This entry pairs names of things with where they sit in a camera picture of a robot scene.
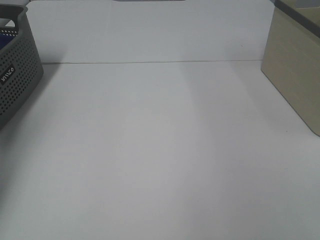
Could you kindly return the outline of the white back panel board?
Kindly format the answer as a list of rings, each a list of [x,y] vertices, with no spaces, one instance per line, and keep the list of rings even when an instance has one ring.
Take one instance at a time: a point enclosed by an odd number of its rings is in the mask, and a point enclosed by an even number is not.
[[[268,0],[35,0],[27,17],[43,63],[255,61]]]

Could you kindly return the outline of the beige storage bin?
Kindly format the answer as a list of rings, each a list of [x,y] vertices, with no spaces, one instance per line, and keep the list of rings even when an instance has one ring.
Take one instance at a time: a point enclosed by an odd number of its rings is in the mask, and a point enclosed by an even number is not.
[[[274,0],[261,71],[320,134],[320,2]]]

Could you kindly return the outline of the grey perforated plastic basket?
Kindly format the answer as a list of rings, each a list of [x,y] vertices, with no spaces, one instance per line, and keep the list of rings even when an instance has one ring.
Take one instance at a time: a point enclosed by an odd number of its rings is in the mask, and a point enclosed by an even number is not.
[[[18,27],[18,35],[0,49],[1,128],[26,102],[44,75],[27,11],[23,5],[0,5],[0,17],[13,20]]]

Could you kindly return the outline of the blue microfiber towel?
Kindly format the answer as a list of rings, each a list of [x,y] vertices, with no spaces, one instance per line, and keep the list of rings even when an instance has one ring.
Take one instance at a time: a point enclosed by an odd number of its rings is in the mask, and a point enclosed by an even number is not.
[[[13,20],[4,20],[0,25],[0,49],[7,46],[19,33],[19,28]]]

